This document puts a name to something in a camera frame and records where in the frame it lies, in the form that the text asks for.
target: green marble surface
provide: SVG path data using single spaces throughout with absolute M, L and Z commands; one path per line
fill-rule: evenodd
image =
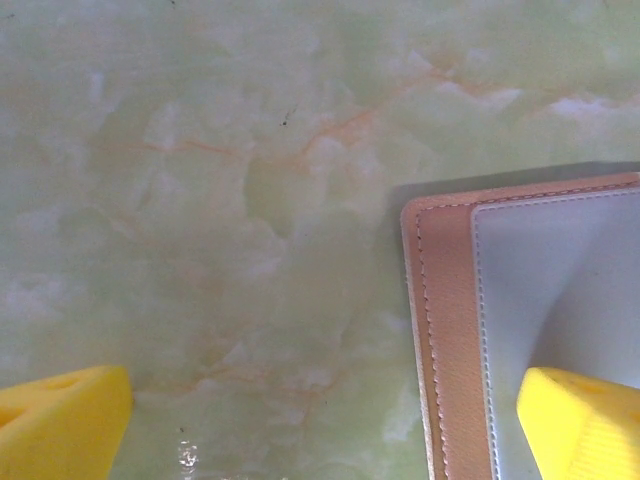
M 126 365 L 114 480 L 426 478 L 397 192 L 636 160 L 639 16 L 3 0 L 2 386 Z

